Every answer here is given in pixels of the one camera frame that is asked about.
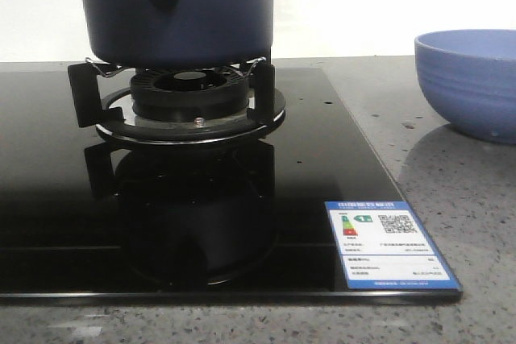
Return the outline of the blue plastic bowl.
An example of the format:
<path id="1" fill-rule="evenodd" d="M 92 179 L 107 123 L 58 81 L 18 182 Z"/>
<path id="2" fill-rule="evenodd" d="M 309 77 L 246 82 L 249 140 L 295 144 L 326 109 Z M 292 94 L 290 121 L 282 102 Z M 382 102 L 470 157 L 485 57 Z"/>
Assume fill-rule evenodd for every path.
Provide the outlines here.
<path id="1" fill-rule="evenodd" d="M 415 67 L 430 106 L 458 131 L 515 143 L 515 31 L 435 31 L 414 39 Z"/>

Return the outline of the black pot support grate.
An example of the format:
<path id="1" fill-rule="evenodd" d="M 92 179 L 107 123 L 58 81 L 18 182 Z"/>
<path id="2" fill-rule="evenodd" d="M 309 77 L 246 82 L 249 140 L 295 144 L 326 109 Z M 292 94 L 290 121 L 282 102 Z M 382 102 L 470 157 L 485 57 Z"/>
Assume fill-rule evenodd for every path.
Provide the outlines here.
<path id="1" fill-rule="evenodd" d="M 68 67 L 78 125 L 94 127 L 105 140 L 119 143 L 121 147 L 191 147 L 264 137 L 284 121 L 285 98 L 275 86 L 274 66 L 264 57 L 239 65 L 211 68 L 138 68 L 135 75 L 148 70 L 181 72 L 202 69 L 234 73 L 248 81 L 247 106 L 226 117 L 197 117 L 191 122 L 143 118 L 133 110 L 131 80 L 125 89 L 105 97 L 100 94 L 98 78 L 112 78 L 120 74 L 123 67 L 87 59 Z"/>

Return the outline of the dark blue pot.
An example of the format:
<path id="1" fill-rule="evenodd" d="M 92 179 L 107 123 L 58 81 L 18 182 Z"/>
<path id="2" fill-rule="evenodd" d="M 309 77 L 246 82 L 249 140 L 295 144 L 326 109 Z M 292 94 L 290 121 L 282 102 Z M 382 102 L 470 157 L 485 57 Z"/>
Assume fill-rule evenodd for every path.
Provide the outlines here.
<path id="1" fill-rule="evenodd" d="M 93 54 L 132 68 L 195 68 L 265 56 L 273 0 L 82 0 Z"/>

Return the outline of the blue energy label sticker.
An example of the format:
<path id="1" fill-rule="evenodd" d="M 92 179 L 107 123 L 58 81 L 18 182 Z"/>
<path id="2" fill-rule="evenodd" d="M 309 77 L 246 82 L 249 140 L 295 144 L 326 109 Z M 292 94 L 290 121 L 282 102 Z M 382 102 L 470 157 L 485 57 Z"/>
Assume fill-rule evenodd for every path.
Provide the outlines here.
<path id="1" fill-rule="evenodd" d="M 353 290 L 460 291 L 460 283 L 405 201 L 325 203 Z"/>

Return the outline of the black glass gas stove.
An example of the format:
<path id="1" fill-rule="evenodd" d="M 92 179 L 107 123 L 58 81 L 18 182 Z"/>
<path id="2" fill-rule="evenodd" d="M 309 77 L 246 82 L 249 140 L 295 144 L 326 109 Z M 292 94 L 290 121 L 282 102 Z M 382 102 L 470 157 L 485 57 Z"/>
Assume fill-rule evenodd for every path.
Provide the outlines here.
<path id="1" fill-rule="evenodd" d="M 129 151 L 77 125 L 65 70 L 1 74 L 4 304 L 409 305 L 347 286 L 327 201 L 406 201 L 317 69 L 280 69 L 265 139 Z"/>

